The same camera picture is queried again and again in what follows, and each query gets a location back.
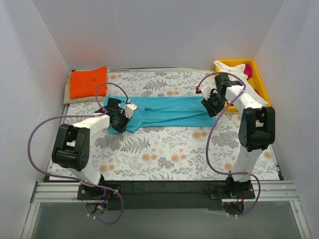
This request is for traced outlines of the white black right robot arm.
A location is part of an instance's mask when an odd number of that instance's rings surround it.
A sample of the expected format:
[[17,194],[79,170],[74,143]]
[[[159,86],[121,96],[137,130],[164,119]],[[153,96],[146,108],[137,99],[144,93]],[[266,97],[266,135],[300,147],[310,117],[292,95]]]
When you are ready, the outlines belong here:
[[253,199],[255,197],[251,179],[257,159],[275,141],[275,110],[258,103],[246,92],[246,84],[231,73],[216,72],[216,87],[196,86],[196,93],[202,94],[202,104],[210,117],[219,121],[226,110],[233,105],[241,114],[238,132],[241,144],[235,166],[225,172],[225,181],[208,186],[211,199]]

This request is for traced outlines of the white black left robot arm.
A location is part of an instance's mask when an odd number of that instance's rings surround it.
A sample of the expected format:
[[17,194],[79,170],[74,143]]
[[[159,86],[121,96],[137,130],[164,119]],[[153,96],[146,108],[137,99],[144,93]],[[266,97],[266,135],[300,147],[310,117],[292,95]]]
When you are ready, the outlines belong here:
[[107,105],[95,111],[95,116],[75,124],[58,128],[52,151],[53,163],[66,168],[84,184],[84,191],[95,199],[105,196],[104,177],[90,162],[90,140],[97,133],[111,127],[123,133],[137,106],[109,98]]

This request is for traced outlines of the turquoise t shirt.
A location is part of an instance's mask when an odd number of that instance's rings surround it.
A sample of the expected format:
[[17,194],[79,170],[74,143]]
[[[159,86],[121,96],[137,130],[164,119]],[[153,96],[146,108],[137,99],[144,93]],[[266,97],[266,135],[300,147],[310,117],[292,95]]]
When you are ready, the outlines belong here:
[[210,127],[216,118],[210,117],[201,104],[202,97],[130,97],[137,106],[126,131],[144,127]]

